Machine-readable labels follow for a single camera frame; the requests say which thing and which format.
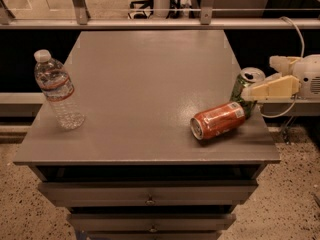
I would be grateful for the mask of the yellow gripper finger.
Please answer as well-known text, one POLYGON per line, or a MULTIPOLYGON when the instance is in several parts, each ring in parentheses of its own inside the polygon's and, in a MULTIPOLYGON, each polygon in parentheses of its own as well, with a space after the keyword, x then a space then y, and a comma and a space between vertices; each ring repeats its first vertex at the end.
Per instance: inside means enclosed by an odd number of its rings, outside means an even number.
POLYGON ((245 87, 241 97, 245 101, 264 101, 271 99, 289 99, 300 90, 299 79, 293 75, 282 76, 276 73, 264 81, 245 87))
POLYGON ((269 58, 269 65, 283 76, 286 76, 292 74, 294 64, 300 60, 301 58, 296 56, 275 55, 269 58))

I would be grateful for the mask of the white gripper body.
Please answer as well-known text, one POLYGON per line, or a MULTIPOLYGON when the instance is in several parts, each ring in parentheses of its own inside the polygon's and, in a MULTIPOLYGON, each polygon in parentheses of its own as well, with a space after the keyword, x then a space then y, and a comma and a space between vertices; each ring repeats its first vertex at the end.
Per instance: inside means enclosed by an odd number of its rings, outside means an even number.
POLYGON ((309 55, 299 60, 293 75, 300 81, 299 96, 304 99, 320 98, 320 55, 309 55))

